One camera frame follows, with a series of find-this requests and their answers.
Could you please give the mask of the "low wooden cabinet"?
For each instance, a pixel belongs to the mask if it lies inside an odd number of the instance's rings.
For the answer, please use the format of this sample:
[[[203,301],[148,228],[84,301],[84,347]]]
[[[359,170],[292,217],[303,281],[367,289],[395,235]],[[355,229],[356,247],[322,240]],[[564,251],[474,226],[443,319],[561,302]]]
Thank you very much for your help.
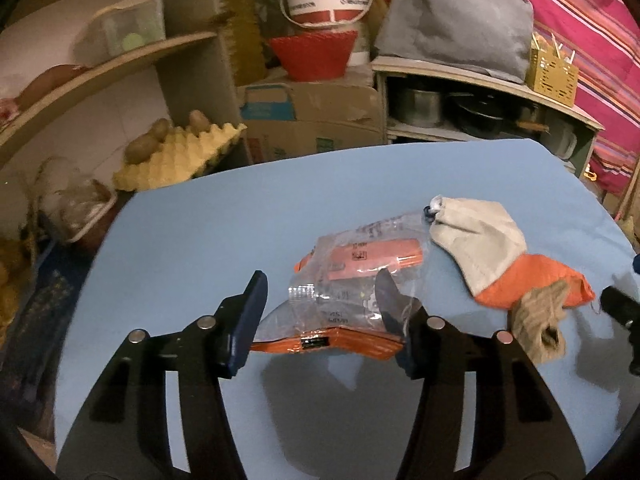
[[[580,177],[603,130],[576,105],[459,67],[380,55],[372,70],[389,144],[529,139]]]

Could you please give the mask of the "grey white cloth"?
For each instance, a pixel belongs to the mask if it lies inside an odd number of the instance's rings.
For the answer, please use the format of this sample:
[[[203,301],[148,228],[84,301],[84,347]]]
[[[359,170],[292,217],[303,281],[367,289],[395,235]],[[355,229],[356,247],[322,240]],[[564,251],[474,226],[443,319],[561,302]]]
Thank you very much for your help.
[[[432,241],[457,263],[473,297],[527,252],[524,233],[498,202],[437,195],[425,211]]]

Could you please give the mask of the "yellow utensil holder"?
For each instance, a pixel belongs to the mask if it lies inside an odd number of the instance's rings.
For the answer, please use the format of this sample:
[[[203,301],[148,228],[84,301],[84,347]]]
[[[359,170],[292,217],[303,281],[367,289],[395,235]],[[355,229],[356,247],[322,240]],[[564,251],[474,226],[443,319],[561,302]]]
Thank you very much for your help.
[[[525,82],[530,90],[567,107],[573,107],[578,84],[574,51],[565,52],[555,36],[551,40],[534,32],[530,43]]]

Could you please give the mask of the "cardboard box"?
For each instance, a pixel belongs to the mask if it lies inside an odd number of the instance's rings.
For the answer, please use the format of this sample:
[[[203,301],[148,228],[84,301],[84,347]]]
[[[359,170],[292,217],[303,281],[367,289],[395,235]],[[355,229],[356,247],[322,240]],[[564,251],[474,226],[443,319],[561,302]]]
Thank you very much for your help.
[[[314,82],[292,81],[279,67],[236,95],[256,164],[383,143],[380,97],[367,65]]]

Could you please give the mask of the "striped pink curtain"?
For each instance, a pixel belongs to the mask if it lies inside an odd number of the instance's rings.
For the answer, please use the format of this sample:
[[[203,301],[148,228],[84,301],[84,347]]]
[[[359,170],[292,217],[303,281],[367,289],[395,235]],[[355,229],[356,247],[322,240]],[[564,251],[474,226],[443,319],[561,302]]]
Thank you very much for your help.
[[[603,126],[590,168],[606,192],[622,192],[639,158],[639,24],[624,0],[528,1],[533,33],[575,52],[575,105]]]

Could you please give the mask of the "red plastic bowl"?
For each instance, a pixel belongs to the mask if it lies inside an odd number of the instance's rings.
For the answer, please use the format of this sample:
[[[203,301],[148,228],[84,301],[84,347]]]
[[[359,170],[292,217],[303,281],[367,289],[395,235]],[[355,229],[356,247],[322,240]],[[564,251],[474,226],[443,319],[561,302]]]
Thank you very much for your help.
[[[304,32],[271,38],[269,45],[292,80],[313,82],[345,75],[357,37],[356,30]]]

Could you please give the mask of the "clear red plastic wrapper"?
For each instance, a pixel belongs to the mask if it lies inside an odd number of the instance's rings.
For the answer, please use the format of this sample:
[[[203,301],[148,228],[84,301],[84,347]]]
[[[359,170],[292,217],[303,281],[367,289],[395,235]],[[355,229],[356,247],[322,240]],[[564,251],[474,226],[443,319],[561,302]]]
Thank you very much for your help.
[[[294,266],[288,298],[258,325],[252,349],[337,349],[377,360],[408,349],[430,258],[422,210],[319,237]]]

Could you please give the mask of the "blue table cloth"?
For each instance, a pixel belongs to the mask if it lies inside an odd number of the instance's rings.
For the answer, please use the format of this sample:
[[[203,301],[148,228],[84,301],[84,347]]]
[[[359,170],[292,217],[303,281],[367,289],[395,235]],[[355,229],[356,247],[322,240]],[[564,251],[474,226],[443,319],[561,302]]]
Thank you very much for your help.
[[[382,145],[248,166],[134,196],[93,261],[55,389],[63,442],[105,364],[136,328],[178,332],[242,292],[268,304],[322,235],[423,208],[437,196],[500,203],[528,248],[637,296],[634,250],[608,212],[529,140]],[[253,353],[221,386],[252,479],[391,479],[422,386],[394,361],[329,351]]]

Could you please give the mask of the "orange cloth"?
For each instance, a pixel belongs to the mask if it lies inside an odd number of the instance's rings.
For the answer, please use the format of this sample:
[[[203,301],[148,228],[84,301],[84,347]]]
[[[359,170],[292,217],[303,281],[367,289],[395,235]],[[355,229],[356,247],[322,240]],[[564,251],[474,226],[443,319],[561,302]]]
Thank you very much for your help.
[[[544,255],[520,255],[497,281],[474,296],[484,307],[509,310],[533,289],[545,288],[557,281],[568,285],[564,306],[577,308],[596,299],[587,279],[564,263]]]

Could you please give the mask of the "grey fabric cover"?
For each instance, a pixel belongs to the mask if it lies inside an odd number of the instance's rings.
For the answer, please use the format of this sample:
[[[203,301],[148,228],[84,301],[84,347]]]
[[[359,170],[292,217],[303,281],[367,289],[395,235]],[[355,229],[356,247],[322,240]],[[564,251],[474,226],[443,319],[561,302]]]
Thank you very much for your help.
[[[375,47],[521,84],[533,31],[528,0],[392,0]]]

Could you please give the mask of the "yellow oil bottle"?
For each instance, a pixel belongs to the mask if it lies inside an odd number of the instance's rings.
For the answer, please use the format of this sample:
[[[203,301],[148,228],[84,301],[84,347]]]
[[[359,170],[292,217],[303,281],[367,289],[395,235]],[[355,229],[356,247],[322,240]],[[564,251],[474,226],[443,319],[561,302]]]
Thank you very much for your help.
[[[243,87],[266,78],[268,70],[254,0],[219,0],[219,11],[229,17],[221,37],[235,85]]]

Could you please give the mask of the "wooden shelf unit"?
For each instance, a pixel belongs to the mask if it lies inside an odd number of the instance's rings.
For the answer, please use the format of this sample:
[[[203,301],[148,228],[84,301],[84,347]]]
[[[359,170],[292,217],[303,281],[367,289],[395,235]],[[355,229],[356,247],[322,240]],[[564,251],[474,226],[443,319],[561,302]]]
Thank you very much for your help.
[[[239,125],[226,47],[204,25],[218,9],[217,0],[168,0],[167,40],[89,70],[2,131],[3,237],[18,237],[28,209],[24,185],[50,157],[110,183],[126,145],[158,118],[184,125],[200,110],[218,126]]]

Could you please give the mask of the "dark blue plastic crate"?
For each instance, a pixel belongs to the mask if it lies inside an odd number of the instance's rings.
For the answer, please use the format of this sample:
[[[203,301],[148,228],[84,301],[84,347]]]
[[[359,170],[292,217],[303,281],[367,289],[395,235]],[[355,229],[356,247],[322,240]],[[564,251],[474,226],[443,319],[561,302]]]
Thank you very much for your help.
[[[77,244],[51,244],[1,350],[1,405],[16,426],[50,441],[58,363],[92,260]]]

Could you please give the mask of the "clear plastic container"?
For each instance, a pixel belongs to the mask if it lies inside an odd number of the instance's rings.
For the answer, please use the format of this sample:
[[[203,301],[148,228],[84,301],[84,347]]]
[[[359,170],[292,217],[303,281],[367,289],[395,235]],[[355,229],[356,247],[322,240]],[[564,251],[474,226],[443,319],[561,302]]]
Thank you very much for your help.
[[[96,66],[165,39],[162,0],[122,0],[93,14],[78,32],[73,58]]]

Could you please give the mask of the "yellow egg tray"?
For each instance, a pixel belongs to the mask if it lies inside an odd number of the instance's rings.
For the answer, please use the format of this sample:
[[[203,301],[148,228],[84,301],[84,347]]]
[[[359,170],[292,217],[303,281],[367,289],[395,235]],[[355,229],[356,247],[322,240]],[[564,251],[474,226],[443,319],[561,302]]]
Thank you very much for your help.
[[[140,192],[166,188],[186,182],[215,168],[241,140],[246,125],[222,127],[212,125],[198,136],[190,130],[173,128],[160,147],[145,162],[123,164],[114,172],[114,188],[125,192]]]

